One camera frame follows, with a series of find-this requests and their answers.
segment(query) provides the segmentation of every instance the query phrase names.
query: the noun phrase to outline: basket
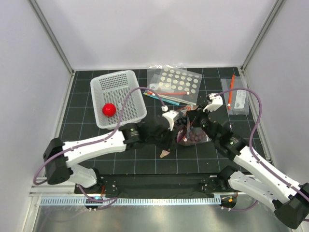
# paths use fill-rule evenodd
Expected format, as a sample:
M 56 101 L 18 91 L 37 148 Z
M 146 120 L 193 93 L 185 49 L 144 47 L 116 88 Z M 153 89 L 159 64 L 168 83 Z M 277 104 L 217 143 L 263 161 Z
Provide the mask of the basket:
M 112 130 L 116 127 L 120 111 L 128 93 L 139 87 L 135 73 L 131 70 L 110 73 L 93 78 L 90 82 L 91 96 L 97 126 Z M 107 117 L 102 113 L 106 103 L 116 106 L 116 113 Z M 146 117 L 147 110 L 140 90 L 134 91 L 126 103 L 120 126 L 140 122 Z

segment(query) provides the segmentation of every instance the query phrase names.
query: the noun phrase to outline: white wall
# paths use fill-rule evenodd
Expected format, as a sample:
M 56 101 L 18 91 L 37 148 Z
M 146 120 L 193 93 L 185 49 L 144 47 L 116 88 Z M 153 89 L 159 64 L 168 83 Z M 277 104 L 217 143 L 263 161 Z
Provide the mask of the white wall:
M 0 231 L 19 232 L 70 76 L 26 0 L 0 9 Z
M 242 65 L 275 0 L 38 0 L 78 70 Z
M 309 1 L 286 1 L 246 70 L 275 164 L 300 183 L 309 182 L 308 12 Z

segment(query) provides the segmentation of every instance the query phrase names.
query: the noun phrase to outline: robotic arm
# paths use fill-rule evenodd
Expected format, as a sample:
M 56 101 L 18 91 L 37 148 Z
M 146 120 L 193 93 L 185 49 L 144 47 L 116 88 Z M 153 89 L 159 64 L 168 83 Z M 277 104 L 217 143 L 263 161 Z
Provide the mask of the robotic arm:
M 200 105 L 194 111 L 188 111 L 187 117 L 190 122 L 193 122 L 193 127 L 201 127 L 205 131 L 220 154 L 241 165 L 258 179 L 250 178 L 228 166 L 219 174 L 222 189 L 234 189 L 254 197 L 273 210 L 277 218 L 286 226 L 296 229 L 309 214 L 309 202 L 267 171 L 261 162 L 306 196 L 309 196 L 309 184 L 300 185 L 290 179 L 255 151 L 260 158 L 258 162 L 247 142 L 231 131 L 228 118 L 223 116 L 225 109 L 221 107 L 222 105 L 220 96 L 210 94 L 208 104 Z M 178 112 L 171 110 L 152 120 L 145 119 L 138 124 L 126 124 L 118 129 L 112 138 L 100 143 L 94 142 L 109 134 L 65 143 L 58 138 L 53 139 L 44 153 L 44 161 L 59 151 L 70 149 L 78 144 L 88 143 L 88 145 L 71 149 L 49 162 L 46 165 L 47 182 L 54 185 L 70 181 L 95 192 L 103 185 L 98 171 L 82 167 L 78 163 L 109 153 L 139 149 L 148 144 L 155 144 L 166 151 L 176 149 L 177 136 L 183 133 L 181 131 L 183 127 L 179 127 L 185 124 L 183 120 Z

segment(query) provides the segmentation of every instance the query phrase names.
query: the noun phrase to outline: red ball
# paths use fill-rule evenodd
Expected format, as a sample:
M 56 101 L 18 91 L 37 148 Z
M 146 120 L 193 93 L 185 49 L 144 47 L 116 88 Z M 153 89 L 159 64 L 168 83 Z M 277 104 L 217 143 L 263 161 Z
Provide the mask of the red ball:
M 112 117 L 116 113 L 116 107 L 112 103 L 106 103 L 102 108 L 102 112 L 105 116 Z

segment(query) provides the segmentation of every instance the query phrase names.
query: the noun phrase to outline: black tiled surface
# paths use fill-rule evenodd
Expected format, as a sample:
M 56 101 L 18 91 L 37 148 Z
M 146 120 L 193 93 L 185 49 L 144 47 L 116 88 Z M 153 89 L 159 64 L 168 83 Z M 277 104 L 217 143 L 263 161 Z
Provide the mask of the black tiled surface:
M 206 103 L 206 95 L 222 91 L 220 78 L 231 78 L 232 74 L 239 75 L 237 68 L 194 68 L 188 69 L 204 76 L 198 95 L 198 104 Z M 92 78 L 113 71 L 82 71 L 77 72 L 73 82 L 65 112 L 60 136 L 64 141 L 76 141 L 104 135 L 109 130 L 99 129 L 96 126 L 93 104 L 90 93 Z M 139 80 L 140 86 L 147 86 L 147 70 L 133 70 Z M 159 100 L 143 96 L 147 117 L 161 114 Z M 171 106 L 170 109 L 180 109 L 184 106 Z M 253 116 L 228 115 L 235 133 L 248 139 L 254 126 Z M 254 135 L 253 146 L 264 155 L 263 147 L 258 134 Z M 175 173 L 217 173 L 225 166 L 240 167 L 216 152 L 212 142 L 197 144 L 196 146 L 179 146 L 177 151 L 172 151 L 168 156 L 160 158 L 161 150 L 154 145 L 142 149 L 130 150 L 123 153 L 111 153 L 87 160 L 81 163 L 85 167 L 96 167 L 102 174 L 175 174 Z

